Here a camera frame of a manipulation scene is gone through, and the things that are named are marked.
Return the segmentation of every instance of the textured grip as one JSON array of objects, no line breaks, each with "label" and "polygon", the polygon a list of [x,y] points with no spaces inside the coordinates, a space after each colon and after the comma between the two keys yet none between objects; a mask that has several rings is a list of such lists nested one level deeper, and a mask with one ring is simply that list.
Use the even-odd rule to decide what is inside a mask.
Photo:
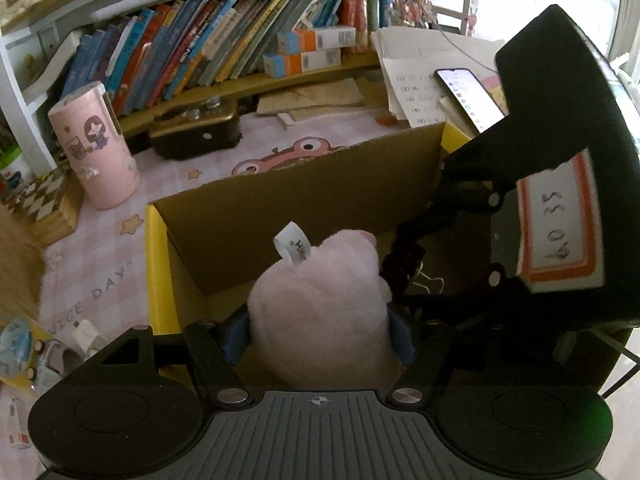
[{"label": "textured grip", "polygon": [[[140,480],[501,480],[467,464],[418,413],[373,392],[267,392],[216,416],[187,455]],[[66,480],[46,473],[41,480]],[[602,480],[587,470],[565,480]]]}]

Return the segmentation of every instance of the chessboard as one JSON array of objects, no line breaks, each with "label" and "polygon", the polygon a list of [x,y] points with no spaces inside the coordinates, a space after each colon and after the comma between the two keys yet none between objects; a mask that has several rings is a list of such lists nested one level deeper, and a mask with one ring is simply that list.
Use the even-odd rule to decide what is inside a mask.
[{"label": "chessboard", "polygon": [[76,174],[64,164],[36,179],[4,205],[47,247],[76,230],[83,196]]}]

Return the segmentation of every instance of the pink plush toy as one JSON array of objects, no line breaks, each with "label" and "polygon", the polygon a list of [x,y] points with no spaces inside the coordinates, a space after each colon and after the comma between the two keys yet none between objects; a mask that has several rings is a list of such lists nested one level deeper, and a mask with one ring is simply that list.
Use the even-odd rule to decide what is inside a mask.
[{"label": "pink plush toy", "polygon": [[401,366],[391,349],[391,293],[378,274],[375,237],[340,231],[307,251],[298,263],[272,265],[249,295],[258,355],[292,388],[386,392]]}]

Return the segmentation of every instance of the handwritten number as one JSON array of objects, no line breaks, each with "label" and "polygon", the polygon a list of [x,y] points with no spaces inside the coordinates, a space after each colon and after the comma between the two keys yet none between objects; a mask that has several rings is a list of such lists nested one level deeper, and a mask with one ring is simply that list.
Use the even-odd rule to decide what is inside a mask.
[{"label": "handwritten number", "polygon": [[564,206],[562,204],[558,204],[557,206],[554,206],[553,208],[551,207],[545,207],[545,212],[543,214],[551,214],[551,213],[555,213],[556,209],[559,209],[560,211],[564,211]]},{"label": "handwritten number", "polygon": [[557,242],[558,240],[562,240],[564,238],[565,232],[562,229],[554,229],[553,231],[549,231],[549,234],[546,238],[550,242]]},{"label": "handwritten number", "polygon": [[551,200],[553,197],[556,197],[558,200],[562,200],[562,195],[560,193],[558,193],[557,191],[554,191],[552,194],[550,195],[542,195],[542,202],[549,202],[549,200]]},{"label": "handwritten number", "polygon": [[555,253],[548,254],[546,257],[564,260],[569,255],[569,248],[567,247],[568,244],[569,242],[565,242]]}]

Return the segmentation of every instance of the bookshelf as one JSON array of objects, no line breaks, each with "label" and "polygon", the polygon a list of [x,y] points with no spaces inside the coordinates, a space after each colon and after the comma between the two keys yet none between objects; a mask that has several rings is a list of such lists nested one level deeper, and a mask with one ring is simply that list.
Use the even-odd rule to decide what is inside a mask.
[{"label": "bookshelf", "polygon": [[338,66],[311,70],[302,74],[274,79],[266,74],[254,74],[235,80],[227,80],[213,86],[203,86],[187,90],[170,101],[164,101],[151,108],[140,110],[129,117],[121,117],[120,127],[126,139],[139,135],[148,130],[154,118],[165,113],[170,108],[205,101],[214,95],[241,98],[249,95],[261,94],[273,90],[287,88],[297,84],[308,84],[350,77],[360,70],[375,68],[380,65],[378,54],[352,54],[344,57]]},{"label": "bookshelf", "polygon": [[[47,112],[55,104],[55,95],[43,94],[29,103],[25,102],[22,89],[27,88],[34,78],[25,60],[30,59],[31,66],[37,66],[38,63],[43,66],[70,31],[92,25],[98,21],[95,16],[99,11],[124,1],[128,0],[43,0],[0,29],[0,88],[3,89],[0,92],[0,107],[36,175],[56,167],[49,151],[52,145],[46,133],[50,129]],[[132,6],[128,10],[137,8],[140,6]],[[185,91],[169,102],[122,118],[123,130],[128,136],[135,136],[145,131],[153,117],[162,110],[178,104],[198,102],[210,95],[246,96],[292,84],[338,78],[342,74],[377,65],[375,54],[367,56],[346,60],[346,65],[326,72],[305,73],[280,80],[254,75],[246,80],[226,81],[210,88]]]}]

